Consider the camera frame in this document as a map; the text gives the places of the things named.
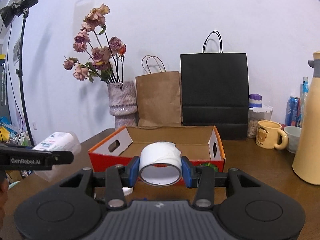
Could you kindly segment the person's left hand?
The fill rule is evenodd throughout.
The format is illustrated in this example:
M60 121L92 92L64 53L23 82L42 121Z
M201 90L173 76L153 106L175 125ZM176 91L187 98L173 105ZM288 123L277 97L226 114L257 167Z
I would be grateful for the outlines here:
M9 183L6 179L1 182L1 191L0 191L0 228L3 228L3 220L5 217L4 206L8 200L8 188Z

